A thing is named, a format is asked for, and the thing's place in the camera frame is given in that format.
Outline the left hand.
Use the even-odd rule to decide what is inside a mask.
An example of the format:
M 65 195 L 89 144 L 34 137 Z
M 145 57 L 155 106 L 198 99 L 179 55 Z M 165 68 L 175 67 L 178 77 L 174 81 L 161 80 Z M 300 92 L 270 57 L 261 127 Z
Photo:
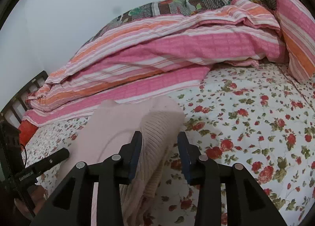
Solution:
M 33 185 L 28 188 L 28 197 L 31 198 L 32 203 L 35 205 L 33 212 L 35 215 L 38 214 L 40 209 L 43 207 L 46 201 L 46 189 L 41 185 Z M 19 212 L 27 219 L 32 220 L 33 216 L 27 208 L 27 206 L 19 199 L 14 200 L 14 204 L 19 210 Z

